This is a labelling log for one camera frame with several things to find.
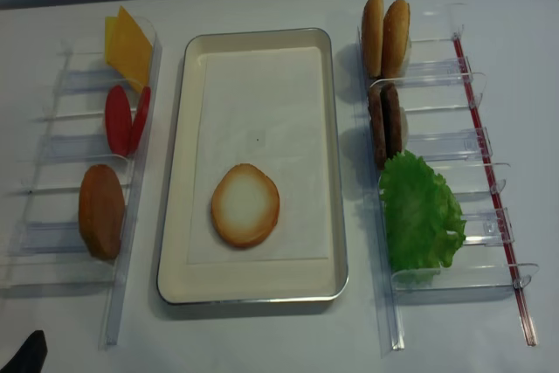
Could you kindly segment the brown meat patty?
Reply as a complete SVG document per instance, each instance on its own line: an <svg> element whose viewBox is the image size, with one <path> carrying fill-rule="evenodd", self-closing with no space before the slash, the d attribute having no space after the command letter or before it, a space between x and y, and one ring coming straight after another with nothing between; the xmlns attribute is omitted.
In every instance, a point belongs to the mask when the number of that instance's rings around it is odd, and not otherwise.
<svg viewBox="0 0 559 373"><path fill-rule="evenodd" d="M387 157L392 158L403 150L403 125L395 84L390 82L384 85L380 96Z"/></svg>
<svg viewBox="0 0 559 373"><path fill-rule="evenodd" d="M374 159L379 170L384 169L387 160L387 149L383 124L383 109L380 88L372 86L368 91L368 110L374 142Z"/></svg>

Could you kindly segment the right brown meat patty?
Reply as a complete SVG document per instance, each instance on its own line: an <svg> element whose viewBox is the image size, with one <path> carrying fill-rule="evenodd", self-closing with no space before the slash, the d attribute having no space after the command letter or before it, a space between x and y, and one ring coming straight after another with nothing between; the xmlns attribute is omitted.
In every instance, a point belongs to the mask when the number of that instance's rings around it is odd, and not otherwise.
<svg viewBox="0 0 559 373"><path fill-rule="evenodd" d="M395 84L390 82L384 85L380 96L387 157L392 158L403 150L403 125Z"/></svg>

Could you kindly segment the right red tomato slice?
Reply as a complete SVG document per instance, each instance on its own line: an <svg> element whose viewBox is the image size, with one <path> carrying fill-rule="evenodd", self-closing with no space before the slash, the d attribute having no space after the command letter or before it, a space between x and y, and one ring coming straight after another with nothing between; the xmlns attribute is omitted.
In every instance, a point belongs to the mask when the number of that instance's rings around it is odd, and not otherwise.
<svg viewBox="0 0 559 373"><path fill-rule="evenodd" d="M151 88L149 86L145 86L141 91L141 96L136 107L135 117L130 130L128 142L128 153L130 155L132 155L139 147L141 136L148 119L150 99Z"/></svg>

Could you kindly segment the green lettuce leaf in rack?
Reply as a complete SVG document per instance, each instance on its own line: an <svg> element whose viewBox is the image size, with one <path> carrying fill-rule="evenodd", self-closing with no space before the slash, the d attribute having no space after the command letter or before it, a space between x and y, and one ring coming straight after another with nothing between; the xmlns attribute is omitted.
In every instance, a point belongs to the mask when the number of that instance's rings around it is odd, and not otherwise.
<svg viewBox="0 0 559 373"><path fill-rule="evenodd" d="M391 269L451 266L466 221L445 178L422 157L398 152L386 161L379 188Z"/></svg>

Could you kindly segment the left red tomato slice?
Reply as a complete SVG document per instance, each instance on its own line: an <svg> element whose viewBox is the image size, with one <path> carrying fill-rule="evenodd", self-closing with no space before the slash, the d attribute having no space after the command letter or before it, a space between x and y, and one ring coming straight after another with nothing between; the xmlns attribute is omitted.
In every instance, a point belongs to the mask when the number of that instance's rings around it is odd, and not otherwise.
<svg viewBox="0 0 559 373"><path fill-rule="evenodd" d="M128 155L132 114L128 97L121 85L113 86L107 95L104 121L111 151L116 155Z"/></svg>

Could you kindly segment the orange cheese slice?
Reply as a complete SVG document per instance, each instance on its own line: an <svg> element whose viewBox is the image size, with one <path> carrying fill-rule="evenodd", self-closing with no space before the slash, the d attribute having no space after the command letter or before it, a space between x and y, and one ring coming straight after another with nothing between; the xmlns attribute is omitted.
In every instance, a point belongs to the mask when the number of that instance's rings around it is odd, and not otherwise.
<svg viewBox="0 0 559 373"><path fill-rule="evenodd" d="M137 92L148 84L152 43L140 25L124 7L120 7L112 38L111 62L128 84Z"/></svg>

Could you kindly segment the pale yellow cheese slice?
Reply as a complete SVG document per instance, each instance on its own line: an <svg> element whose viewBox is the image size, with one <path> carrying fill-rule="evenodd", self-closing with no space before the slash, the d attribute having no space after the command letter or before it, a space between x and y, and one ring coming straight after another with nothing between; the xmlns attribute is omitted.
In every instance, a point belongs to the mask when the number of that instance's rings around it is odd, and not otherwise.
<svg viewBox="0 0 559 373"><path fill-rule="evenodd" d="M105 17L105 48L104 48L104 58L108 65L112 66L111 62L111 47L112 38L114 35L114 29L117 23L117 17Z"/></svg>

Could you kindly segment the toasted bun slice on tray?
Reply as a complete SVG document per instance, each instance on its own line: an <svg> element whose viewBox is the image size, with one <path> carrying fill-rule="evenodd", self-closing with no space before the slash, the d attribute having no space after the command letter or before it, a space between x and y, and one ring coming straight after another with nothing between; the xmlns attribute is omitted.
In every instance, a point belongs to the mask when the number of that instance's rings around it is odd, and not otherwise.
<svg viewBox="0 0 559 373"><path fill-rule="evenodd" d="M214 190L210 214L224 242L250 248L266 240L278 223L280 195L264 172L250 163L240 163Z"/></svg>

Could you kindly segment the white paper tray liner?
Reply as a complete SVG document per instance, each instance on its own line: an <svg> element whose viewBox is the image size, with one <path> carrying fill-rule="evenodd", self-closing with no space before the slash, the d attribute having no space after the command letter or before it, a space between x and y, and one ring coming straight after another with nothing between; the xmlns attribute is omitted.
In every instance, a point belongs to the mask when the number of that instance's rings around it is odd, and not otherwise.
<svg viewBox="0 0 559 373"><path fill-rule="evenodd" d="M320 51L207 57L198 135L190 263L322 258L331 210ZM275 183L279 219L260 245L239 250L215 232L210 200L227 171L250 163Z"/></svg>

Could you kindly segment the cream metal tray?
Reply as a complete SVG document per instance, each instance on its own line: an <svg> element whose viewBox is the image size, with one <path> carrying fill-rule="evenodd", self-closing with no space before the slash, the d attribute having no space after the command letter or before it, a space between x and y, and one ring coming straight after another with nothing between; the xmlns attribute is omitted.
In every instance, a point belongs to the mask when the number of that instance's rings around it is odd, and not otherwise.
<svg viewBox="0 0 559 373"><path fill-rule="evenodd" d="M328 254L322 258L190 263L190 223L208 55L303 47L316 47L321 55L332 222ZM340 294L347 283L348 263L332 49L325 31L306 28L193 38L184 53L181 93L172 140L157 272L157 289L165 301L177 305L229 301L327 301Z"/></svg>

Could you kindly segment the left bun in right rack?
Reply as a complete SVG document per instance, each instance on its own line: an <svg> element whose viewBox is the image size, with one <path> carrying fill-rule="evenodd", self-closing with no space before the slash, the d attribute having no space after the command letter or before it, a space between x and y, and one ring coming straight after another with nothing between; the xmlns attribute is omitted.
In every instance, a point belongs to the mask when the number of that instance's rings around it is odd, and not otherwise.
<svg viewBox="0 0 559 373"><path fill-rule="evenodd" d="M371 79L381 75L383 17L383 0L368 0L362 13L362 55L367 74Z"/></svg>

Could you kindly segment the right clear acrylic rack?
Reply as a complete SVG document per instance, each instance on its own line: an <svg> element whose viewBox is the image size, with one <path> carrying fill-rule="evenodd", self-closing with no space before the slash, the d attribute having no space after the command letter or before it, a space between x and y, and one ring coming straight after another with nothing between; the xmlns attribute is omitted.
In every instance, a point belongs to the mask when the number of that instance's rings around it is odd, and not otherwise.
<svg viewBox="0 0 559 373"><path fill-rule="evenodd" d="M514 234L501 192L509 165L494 162L480 105L484 73L475 72L462 47L464 26L459 3L421 8L410 5L407 51L395 78L371 79L363 63L362 23L357 29L357 65L361 107L358 117L366 137L368 185L363 193L372 217L370 261L379 328L389 349L404 348L402 305L496 300L514 296L528 345L536 345L535 327L524 290L538 272L514 254ZM397 89L403 125L403 150L422 157L442 175L466 221L464 244L452 265L394 272L386 239L379 170L368 110L368 91L388 83Z"/></svg>

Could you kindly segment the brown bun in left rack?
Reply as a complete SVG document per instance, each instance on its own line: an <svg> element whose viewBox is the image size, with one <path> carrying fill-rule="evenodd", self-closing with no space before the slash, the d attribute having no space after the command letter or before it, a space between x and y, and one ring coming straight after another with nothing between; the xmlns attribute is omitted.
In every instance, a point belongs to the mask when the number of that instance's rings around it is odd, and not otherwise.
<svg viewBox="0 0 559 373"><path fill-rule="evenodd" d="M114 260L119 255L125 208L114 170L106 164L91 166L79 189L79 233L94 258Z"/></svg>

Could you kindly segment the left clear acrylic rack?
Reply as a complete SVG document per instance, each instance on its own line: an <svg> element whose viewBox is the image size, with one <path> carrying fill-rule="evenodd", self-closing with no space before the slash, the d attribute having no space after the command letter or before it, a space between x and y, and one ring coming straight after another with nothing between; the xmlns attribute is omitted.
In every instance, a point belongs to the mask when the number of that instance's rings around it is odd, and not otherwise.
<svg viewBox="0 0 559 373"><path fill-rule="evenodd" d="M102 19L79 21L54 50L57 70L31 92L37 103L22 113L14 176L3 179L5 195L21 208L1 242L1 287L61 293L107 290L100 346L119 338L128 268L148 154L143 134L131 155L115 154L105 132L109 91L120 86L136 107L133 86L104 59ZM79 187L96 164L110 167L126 203L121 250L113 260L95 258L79 233Z"/></svg>

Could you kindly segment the black object at bottom left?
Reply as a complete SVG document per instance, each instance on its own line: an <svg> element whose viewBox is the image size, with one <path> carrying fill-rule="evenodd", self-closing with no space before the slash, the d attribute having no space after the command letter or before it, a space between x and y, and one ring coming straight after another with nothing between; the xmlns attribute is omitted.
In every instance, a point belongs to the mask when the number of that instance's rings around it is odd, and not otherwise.
<svg viewBox="0 0 559 373"><path fill-rule="evenodd" d="M43 330L35 330L17 353L1 368L1 373L40 373L48 348Z"/></svg>

